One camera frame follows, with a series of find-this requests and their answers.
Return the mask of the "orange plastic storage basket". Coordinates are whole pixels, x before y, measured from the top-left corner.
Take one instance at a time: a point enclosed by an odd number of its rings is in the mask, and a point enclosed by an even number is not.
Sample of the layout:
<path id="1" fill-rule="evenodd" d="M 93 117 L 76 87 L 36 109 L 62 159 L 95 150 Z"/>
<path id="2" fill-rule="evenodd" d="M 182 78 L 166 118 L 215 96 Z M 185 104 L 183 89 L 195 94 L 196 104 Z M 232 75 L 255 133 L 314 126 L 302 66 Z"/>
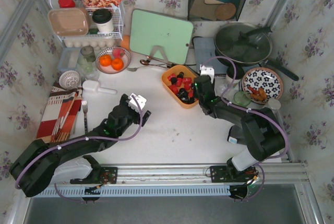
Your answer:
<path id="1" fill-rule="evenodd" d="M 191 109 L 198 104 L 194 94 L 194 79 L 197 77 L 188 67 L 175 65 L 165 71 L 161 76 L 164 88 L 185 108 Z"/>

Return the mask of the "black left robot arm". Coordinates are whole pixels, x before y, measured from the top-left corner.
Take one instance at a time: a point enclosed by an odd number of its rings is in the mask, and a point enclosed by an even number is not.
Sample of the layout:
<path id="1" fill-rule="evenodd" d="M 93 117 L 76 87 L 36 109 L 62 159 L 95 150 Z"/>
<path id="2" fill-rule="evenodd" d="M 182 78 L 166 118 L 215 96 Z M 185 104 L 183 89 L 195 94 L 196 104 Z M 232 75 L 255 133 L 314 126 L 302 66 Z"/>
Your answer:
<path id="1" fill-rule="evenodd" d="M 87 134 L 58 143 L 45 143 L 40 138 L 34 140 L 9 169 L 15 179 L 15 188 L 27 197 L 34 197 L 49 186 L 56 169 L 62 164 L 134 138 L 138 131 L 130 137 L 122 136 L 133 124 L 144 127 L 151 115 L 150 111 L 143 111 L 146 102 L 141 95 L 123 94 L 108 117 Z"/>

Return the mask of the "green translucent cup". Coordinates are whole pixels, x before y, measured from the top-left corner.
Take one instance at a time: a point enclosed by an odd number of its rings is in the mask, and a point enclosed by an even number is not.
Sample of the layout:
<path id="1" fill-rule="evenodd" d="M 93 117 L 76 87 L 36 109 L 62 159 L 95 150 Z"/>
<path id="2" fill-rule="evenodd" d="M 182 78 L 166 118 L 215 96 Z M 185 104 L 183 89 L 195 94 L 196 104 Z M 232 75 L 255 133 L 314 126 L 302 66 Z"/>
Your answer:
<path id="1" fill-rule="evenodd" d="M 251 99 L 248 97 L 247 93 L 243 91 L 236 92 L 233 99 L 237 105 L 240 105 L 242 107 L 246 107 L 251 103 Z"/>

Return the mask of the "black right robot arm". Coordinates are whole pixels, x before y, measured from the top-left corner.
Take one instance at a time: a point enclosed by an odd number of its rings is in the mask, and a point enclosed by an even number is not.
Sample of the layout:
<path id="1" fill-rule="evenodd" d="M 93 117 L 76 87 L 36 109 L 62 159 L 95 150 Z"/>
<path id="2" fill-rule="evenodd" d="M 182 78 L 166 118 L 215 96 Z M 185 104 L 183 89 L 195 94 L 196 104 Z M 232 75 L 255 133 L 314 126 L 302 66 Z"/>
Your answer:
<path id="1" fill-rule="evenodd" d="M 226 182 L 246 181 L 256 163 L 287 149 L 288 137 L 269 108 L 248 109 L 217 96 L 208 75 L 194 79 L 194 90 L 205 115 L 232 123 L 228 140 L 246 146 L 223 166 L 220 174 Z"/>

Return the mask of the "red coffee capsule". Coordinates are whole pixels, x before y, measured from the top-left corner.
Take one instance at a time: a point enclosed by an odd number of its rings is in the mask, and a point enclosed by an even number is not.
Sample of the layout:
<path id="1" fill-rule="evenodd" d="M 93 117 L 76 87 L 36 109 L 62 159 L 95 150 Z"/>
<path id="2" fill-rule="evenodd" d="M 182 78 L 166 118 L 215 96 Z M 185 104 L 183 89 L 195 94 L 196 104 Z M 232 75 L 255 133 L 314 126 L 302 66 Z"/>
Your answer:
<path id="1" fill-rule="evenodd" d="M 182 79 L 182 83 L 183 84 L 191 84 L 192 83 L 192 79 L 190 77 L 184 77 Z"/>
<path id="2" fill-rule="evenodd" d="M 183 79 L 178 78 L 177 83 L 175 84 L 177 87 L 180 87 L 182 85 Z"/>
<path id="3" fill-rule="evenodd" d="M 169 86 L 169 89 L 176 95 L 178 94 L 178 88 L 175 85 Z"/>
<path id="4" fill-rule="evenodd" d="M 189 91 L 189 90 L 192 90 L 193 88 L 193 84 L 192 83 L 186 83 L 184 84 L 184 89 Z"/>
<path id="5" fill-rule="evenodd" d="M 189 98 L 193 98 L 194 97 L 194 91 L 191 90 L 189 93 L 188 93 L 188 97 Z"/>
<path id="6" fill-rule="evenodd" d="M 172 78 L 175 78 L 176 75 L 174 73 L 172 73 L 171 75 L 168 76 L 168 81 L 170 81 Z"/>

